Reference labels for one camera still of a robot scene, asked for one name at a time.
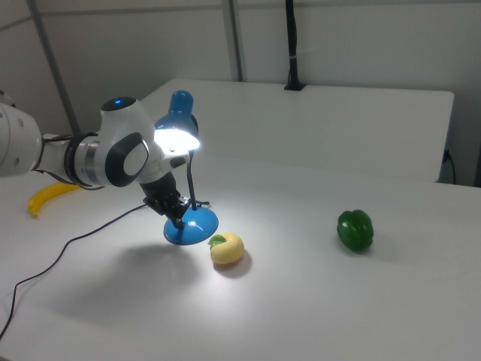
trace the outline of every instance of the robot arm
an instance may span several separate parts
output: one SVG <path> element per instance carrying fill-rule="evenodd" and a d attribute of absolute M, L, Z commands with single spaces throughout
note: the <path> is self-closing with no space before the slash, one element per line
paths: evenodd
<path fill-rule="evenodd" d="M 180 196 L 171 170 L 189 162 L 187 151 L 164 149 L 142 104 L 117 98 L 101 107 L 98 133 L 41 137 L 34 119 L 0 105 L 0 176 L 31 170 L 86 189 L 125 187 L 137 181 L 144 202 L 178 229 L 190 200 Z"/>

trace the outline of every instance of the blue desk lamp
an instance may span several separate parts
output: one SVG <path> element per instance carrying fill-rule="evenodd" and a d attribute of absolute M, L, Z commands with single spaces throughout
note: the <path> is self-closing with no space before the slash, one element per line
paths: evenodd
<path fill-rule="evenodd" d="M 194 98 L 185 91 L 176 91 L 171 98 L 167 115 L 156 123 L 155 140 L 159 144 L 167 144 L 170 150 L 189 151 L 190 162 L 187 165 L 187 181 L 189 183 L 191 207 L 183 215 L 183 230 L 177 229 L 171 220 L 164 226 L 164 236 L 174 244 L 195 244 L 209 238 L 217 229 L 219 220 L 208 208 L 197 206 L 192 182 L 191 163 L 195 149 L 200 146 L 198 140 L 198 124 L 192 115 Z"/>

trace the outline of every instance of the white wall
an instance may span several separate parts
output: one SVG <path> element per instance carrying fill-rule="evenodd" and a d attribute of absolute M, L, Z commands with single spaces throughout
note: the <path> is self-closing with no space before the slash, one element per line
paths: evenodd
<path fill-rule="evenodd" d="M 245 78 L 285 83 L 284 2 L 262 3 L 239 0 Z M 472 185 L 481 139 L 481 4 L 323 3 L 353 2 L 312 0 L 295 9 L 300 79 L 319 85 L 454 92 L 447 144 L 458 182 Z"/>
<path fill-rule="evenodd" d="M 43 133 L 71 132 L 24 0 L 0 2 L 0 89 L 35 118 Z"/>
<path fill-rule="evenodd" d="M 40 0 L 48 38 L 83 131 L 117 96 L 142 99 L 167 80 L 231 80 L 220 1 Z"/>

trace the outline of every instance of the bell pepper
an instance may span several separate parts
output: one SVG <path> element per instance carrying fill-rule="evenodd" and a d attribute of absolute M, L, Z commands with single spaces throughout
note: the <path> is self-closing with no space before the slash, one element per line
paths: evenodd
<path fill-rule="evenodd" d="M 337 234 L 350 250 L 364 250 L 373 243 L 373 223 L 368 214 L 360 209 L 345 211 L 337 219 Z"/>

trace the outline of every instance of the apple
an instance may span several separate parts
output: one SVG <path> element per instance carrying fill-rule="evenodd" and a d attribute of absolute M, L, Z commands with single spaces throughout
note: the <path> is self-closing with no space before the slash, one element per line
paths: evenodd
<path fill-rule="evenodd" d="M 215 235 L 210 240 L 210 258 L 218 265 L 227 265 L 238 261 L 244 254 L 241 237 L 232 232 Z"/>

